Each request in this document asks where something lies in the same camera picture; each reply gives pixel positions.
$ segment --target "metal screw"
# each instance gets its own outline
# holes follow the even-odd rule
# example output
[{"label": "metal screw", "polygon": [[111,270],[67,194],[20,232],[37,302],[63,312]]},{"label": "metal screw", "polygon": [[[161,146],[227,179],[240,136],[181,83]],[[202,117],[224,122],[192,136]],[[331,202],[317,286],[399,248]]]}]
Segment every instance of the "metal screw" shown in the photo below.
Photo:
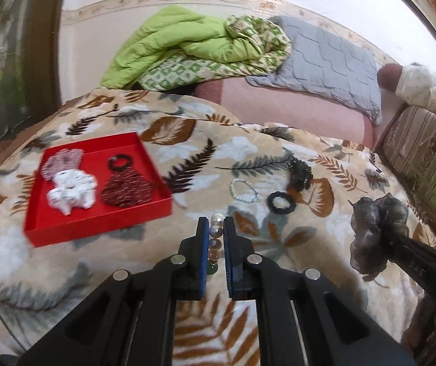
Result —
[{"label": "metal screw", "polygon": [[247,256],[247,261],[250,264],[260,264],[262,262],[262,256],[256,253]]},{"label": "metal screw", "polygon": [[128,278],[128,271],[118,270],[113,273],[113,279],[115,281],[124,281],[126,278]]},{"label": "metal screw", "polygon": [[304,275],[312,281],[316,281],[321,276],[320,271],[318,271],[316,268],[309,268],[308,270],[304,271]]},{"label": "metal screw", "polygon": [[186,257],[183,255],[173,255],[171,257],[172,264],[184,264],[185,261],[186,261]]}]

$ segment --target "gray pillow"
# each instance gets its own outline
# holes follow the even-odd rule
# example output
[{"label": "gray pillow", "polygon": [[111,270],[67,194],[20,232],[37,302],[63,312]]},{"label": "gray pillow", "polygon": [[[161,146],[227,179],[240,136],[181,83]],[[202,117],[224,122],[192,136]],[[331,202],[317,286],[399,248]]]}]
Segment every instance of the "gray pillow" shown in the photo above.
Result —
[{"label": "gray pillow", "polygon": [[275,73],[248,76],[250,85],[318,94],[365,113],[374,125],[381,123],[381,91],[371,51],[298,18],[270,20],[289,37],[292,52]]}]

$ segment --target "white scrunchie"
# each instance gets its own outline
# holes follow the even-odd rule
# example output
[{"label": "white scrunchie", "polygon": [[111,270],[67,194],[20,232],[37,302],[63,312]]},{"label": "white scrunchie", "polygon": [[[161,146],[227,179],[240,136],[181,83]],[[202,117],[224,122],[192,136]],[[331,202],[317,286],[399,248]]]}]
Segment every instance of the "white scrunchie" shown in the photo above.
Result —
[{"label": "white scrunchie", "polygon": [[53,177],[55,188],[46,193],[52,208],[70,215],[72,208],[88,209],[96,202],[96,178],[79,169],[60,171]]},{"label": "white scrunchie", "polygon": [[396,95],[410,105],[436,110],[436,71],[419,63],[403,67]]}]

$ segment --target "pearl bracelet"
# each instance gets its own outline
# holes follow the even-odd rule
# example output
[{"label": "pearl bracelet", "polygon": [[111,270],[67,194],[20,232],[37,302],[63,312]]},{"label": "pearl bracelet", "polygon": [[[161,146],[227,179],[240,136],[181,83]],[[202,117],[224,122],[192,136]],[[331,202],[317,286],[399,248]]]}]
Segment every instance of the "pearl bracelet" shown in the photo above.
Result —
[{"label": "pearl bracelet", "polygon": [[[235,191],[235,183],[237,182],[241,182],[243,184],[245,184],[248,188],[250,188],[253,192],[254,192],[254,198],[250,199],[250,198],[244,198],[243,196],[237,196],[237,193]],[[241,202],[245,202],[245,203],[254,203],[257,202],[260,198],[259,192],[257,191],[257,189],[247,180],[245,179],[233,179],[230,182],[230,193],[232,194],[232,197],[235,198],[237,201],[241,201]]]}]

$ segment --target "black hair clip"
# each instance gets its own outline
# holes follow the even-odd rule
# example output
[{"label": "black hair clip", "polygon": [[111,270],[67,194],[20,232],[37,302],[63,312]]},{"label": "black hair clip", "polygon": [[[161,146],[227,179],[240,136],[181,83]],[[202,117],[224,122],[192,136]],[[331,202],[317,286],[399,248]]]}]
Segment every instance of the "black hair clip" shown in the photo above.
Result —
[{"label": "black hair clip", "polygon": [[311,166],[304,161],[293,158],[287,163],[287,167],[291,171],[291,186],[296,191],[308,190],[313,179]]}]

